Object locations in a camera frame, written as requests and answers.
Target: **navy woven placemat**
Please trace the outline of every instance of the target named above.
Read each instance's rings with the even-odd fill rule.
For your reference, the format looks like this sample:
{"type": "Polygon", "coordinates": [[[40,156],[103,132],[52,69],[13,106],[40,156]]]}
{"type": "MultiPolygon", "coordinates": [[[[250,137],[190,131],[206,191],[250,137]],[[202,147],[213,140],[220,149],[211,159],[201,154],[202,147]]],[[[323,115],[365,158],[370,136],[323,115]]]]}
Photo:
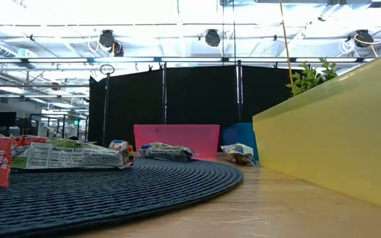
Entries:
{"type": "Polygon", "coordinates": [[[11,173],[0,188],[0,237],[51,237],[179,209],[243,178],[228,165],[136,159],[133,167],[11,173]]]}

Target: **desk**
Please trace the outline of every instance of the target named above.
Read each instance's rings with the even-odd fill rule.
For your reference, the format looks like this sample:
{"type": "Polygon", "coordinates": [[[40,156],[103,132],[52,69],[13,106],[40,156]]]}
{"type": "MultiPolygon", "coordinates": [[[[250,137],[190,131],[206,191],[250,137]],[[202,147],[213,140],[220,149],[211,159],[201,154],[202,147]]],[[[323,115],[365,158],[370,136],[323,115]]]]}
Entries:
{"type": "Polygon", "coordinates": [[[210,202],[70,238],[381,237],[378,206],[265,168],[239,168],[243,183],[210,202]]]}

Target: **pink plastic bin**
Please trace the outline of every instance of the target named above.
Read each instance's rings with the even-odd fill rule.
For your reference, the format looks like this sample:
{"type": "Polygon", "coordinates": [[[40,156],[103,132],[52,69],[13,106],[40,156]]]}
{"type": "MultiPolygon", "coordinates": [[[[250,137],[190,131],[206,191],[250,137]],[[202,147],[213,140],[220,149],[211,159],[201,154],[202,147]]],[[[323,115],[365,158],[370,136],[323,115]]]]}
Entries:
{"type": "Polygon", "coordinates": [[[197,153],[194,159],[215,159],[219,125],[134,125],[136,151],[143,145],[161,142],[182,145],[197,153]]]}

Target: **yellow translucent planter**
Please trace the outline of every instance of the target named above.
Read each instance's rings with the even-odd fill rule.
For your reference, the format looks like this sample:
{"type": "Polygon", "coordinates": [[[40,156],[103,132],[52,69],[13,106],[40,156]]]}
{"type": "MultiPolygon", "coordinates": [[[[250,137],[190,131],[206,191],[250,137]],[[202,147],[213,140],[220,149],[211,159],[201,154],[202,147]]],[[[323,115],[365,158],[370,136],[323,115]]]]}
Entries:
{"type": "Polygon", "coordinates": [[[253,117],[260,163],[381,206],[381,58],[253,117]]]}

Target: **black partition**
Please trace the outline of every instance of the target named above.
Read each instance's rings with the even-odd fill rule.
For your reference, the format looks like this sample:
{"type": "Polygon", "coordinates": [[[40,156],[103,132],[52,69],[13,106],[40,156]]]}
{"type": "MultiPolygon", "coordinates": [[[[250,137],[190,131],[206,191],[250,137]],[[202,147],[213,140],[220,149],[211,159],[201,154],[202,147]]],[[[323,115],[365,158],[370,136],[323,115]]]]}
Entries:
{"type": "Polygon", "coordinates": [[[88,141],[103,142],[105,79],[89,80],[89,132],[88,141]]]}
{"type": "Polygon", "coordinates": [[[167,124],[238,122],[234,66],[167,68],[167,124]]]}
{"type": "MultiPolygon", "coordinates": [[[[285,87],[287,69],[242,66],[239,121],[237,74],[231,65],[111,77],[106,143],[124,139],[134,145],[134,124],[218,124],[224,129],[252,122],[252,116],[291,97],[285,87]]],[[[89,141],[102,144],[106,79],[96,82],[91,78],[90,85],[89,141]]]]}
{"type": "Polygon", "coordinates": [[[288,69],[242,66],[243,122],[252,122],[252,116],[289,99],[292,93],[285,86],[288,83],[288,69]]]}
{"type": "MultiPolygon", "coordinates": [[[[135,145],[134,124],[163,123],[162,70],[111,77],[108,93],[106,143],[123,139],[135,145]]],[[[103,140],[106,79],[91,80],[89,141],[103,140]]]]}

